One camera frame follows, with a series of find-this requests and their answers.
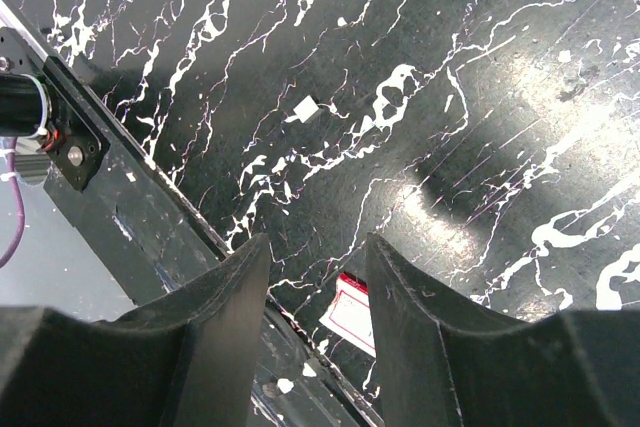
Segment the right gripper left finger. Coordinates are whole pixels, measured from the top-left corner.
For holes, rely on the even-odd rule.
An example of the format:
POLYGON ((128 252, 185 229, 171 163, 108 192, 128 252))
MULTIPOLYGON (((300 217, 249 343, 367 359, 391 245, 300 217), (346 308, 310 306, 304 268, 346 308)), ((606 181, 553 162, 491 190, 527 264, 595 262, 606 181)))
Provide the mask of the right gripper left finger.
POLYGON ((115 321, 1 311, 5 426, 242 426, 271 265, 252 237, 220 265, 115 321))

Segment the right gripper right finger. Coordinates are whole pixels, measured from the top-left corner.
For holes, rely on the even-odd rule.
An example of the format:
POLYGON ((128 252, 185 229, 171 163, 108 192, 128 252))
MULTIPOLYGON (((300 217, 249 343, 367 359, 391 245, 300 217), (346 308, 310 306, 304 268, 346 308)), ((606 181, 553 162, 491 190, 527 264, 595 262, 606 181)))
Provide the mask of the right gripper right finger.
POLYGON ((568 310, 528 323, 366 240, 367 287, 389 426, 635 426, 639 315, 568 310))

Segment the small staple piece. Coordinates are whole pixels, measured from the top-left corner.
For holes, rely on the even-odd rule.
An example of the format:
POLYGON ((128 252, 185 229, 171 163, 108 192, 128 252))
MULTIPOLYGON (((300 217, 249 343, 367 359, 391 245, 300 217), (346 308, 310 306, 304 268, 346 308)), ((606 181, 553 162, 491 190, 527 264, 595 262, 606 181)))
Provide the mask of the small staple piece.
POLYGON ((293 109, 296 118, 301 123, 307 123, 313 119, 320 111, 320 107, 314 101, 311 96, 306 96, 298 105, 293 109))

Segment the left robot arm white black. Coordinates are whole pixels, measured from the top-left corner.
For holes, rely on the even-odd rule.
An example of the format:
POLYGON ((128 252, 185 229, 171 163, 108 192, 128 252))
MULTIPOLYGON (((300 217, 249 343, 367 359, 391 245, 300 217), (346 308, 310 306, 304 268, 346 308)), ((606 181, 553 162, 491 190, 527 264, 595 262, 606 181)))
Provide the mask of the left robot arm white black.
POLYGON ((13 170, 26 185, 43 183, 51 165, 42 148, 50 112, 49 94, 39 79, 1 74, 1 157, 13 157, 13 170))

